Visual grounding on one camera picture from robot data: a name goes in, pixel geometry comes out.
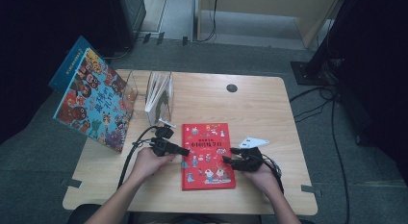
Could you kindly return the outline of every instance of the cartoon illustration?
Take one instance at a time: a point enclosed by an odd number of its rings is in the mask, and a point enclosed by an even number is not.
[[[213,176],[214,176],[213,171],[211,169],[206,169],[204,173],[205,173],[205,176],[207,177],[207,181],[205,181],[205,183],[211,184],[213,182]]]
[[[105,142],[105,134],[103,132],[101,132],[101,134],[99,135],[99,142],[106,144]]]
[[[225,178],[225,171],[223,168],[219,168],[216,172],[216,175],[218,176],[218,179],[222,182]]]
[[[114,90],[114,94],[119,95],[121,97],[126,87],[126,82],[123,81],[121,78],[116,78],[116,80],[112,82],[111,87]]]
[[[99,82],[99,80],[93,76],[91,73],[87,75],[87,83],[90,85],[90,87],[95,88],[96,90],[98,90],[99,85],[101,84],[101,82]]]
[[[62,66],[59,74],[66,75],[66,66],[69,66],[73,76],[54,118],[112,149],[121,150],[136,93],[133,101],[120,104],[122,98],[111,84],[115,82],[120,91],[125,82],[83,37],[75,43]]]
[[[194,182],[194,178],[192,177],[192,173],[187,173],[187,182],[189,182],[189,183]]]
[[[73,120],[81,121],[87,118],[87,111],[84,107],[72,108],[67,104],[61,104],[57,117],[66,124],[71,124]]]
[[[80,128],[80,131],[81,131],[82,133],[86,133],[87,130],[89,129],[89,127],[90,127],[90,122],[89,122],[89,120],[85,120],[85,121],[82,122],[82,127]]]
[[[235,187],[234,170],[221,157],[231,156],[227,124],[183,124],[182,130],[183,147],[191,150],[182,159],[183,190]]]
[[[114,130],[110,134],[107,133],[105,136],[105,142],[109,146],[118,148],[123,144],[122,133],[119,130]]]
[[[105,125],[105,130],[108,132],[109,124],[111,124],[111,115],[110,113],[102,112],[102,120]]]
[[[206,154],[205,162],[207,162],[207,163],[211,162],[211,154],[210,153]]]
[[[93,52],[93,50],[89,50],[87,54],[85,55],[85,60],[92,66],[92,70],[98,74],[101,75],[102,73],[102,66],[99,61],[98,55]]]
[[[190,166],[184,161],[184,159],[181,160],[181,167],[182,168],[189,168]]]
[[[193,135],[198,135],[198,129],[197,129],[197,127],[192,128],[192,129],[191,129],[191,133],[192,133]]]
[[[197,165],[198,165],[197,156],[194,155],[194,156],[192,157],[192,167],[197,167]]]
[[[93,137],[93,138],[98,138],[98,130],[101,124],[102,124],[102,121],[100,120],[92,120],[92,122],[90,123],[91,130],[88,136]]]

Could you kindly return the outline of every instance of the wooden table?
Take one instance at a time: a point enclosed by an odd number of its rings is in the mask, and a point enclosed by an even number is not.
[[[127,76],[129,70],[119,70]],[[116,190],[125,159],[140,133],[148,127],[144,113],[144,93],[149,71],[133,71],[139,88],[124,150],[121,154],[88,139],[73,179],[79,188],[69,187],[64,207],[74,210],[81,204],[103,204]],[[177,126],[171,142],[181,145],[183,123],[227,122],[234,147],[246,137],[267,139],[261,152],[282,169],[285,196],[296,214],[318,211],[314,193],[301,191],[310,186],[285,85],[277,77],[173,72],[174,105],[171,123]],[[236,92],[226,87],[234,84]],[[136,194],[129,211],[269,214],[267,198],[241,173],[236,172],[235,189],[182,191],[181,156],[152,176]]]
[[[202,11],[213,11],[215,1],[197,0],[197,39],[201,39]],[[339,7],[338,3],[339,0],[217,0],[217,12],[294,17],[294,23],[303,44],[309,48],[326,20],[336,12],[336,8]]]

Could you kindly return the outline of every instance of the book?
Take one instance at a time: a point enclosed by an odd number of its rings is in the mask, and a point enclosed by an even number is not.
[[[228,123],[182,125],[183,147],[190,150],[182,158],[182,189],[234,188],[235,174],[222,156],[231,158]]]
[[[150,73],[144,107],[150,126],[157,125],[160,118],[171,120],[173,94],[171,72]]]
[[[58,93],[64,94],[81,63],[85,50],[89,47],[91,47],[91,45],[88,41],[80,36],[66,55],[63,63],[54,74],[48,86]]]
[[[127,82],[133,77],[125,81],[89,44],[78,48],[78,42],[49,84],[56,91],[66,87],[53,118],[121,152],[138,94]]]

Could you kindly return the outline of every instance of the white book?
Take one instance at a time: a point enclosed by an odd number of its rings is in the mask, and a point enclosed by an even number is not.
[[[144,110],[151,126],[157,125],[160,118],[171,120],[173,93],[171,72],[150,73]]]

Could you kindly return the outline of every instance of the blue book cover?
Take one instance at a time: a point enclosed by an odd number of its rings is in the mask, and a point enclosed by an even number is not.
[[[53,88],[60,94],[64,94],[72,80],[72,77],[78,68],[85,50],[91,48],[88,41],[80,36],[74,46],[66,55],[63,63],[58,68],[54,77],[49,82],[48,86]]]
[[[75,66],[54,118],[121,152],[137,90],[90,47],[83,50]]]

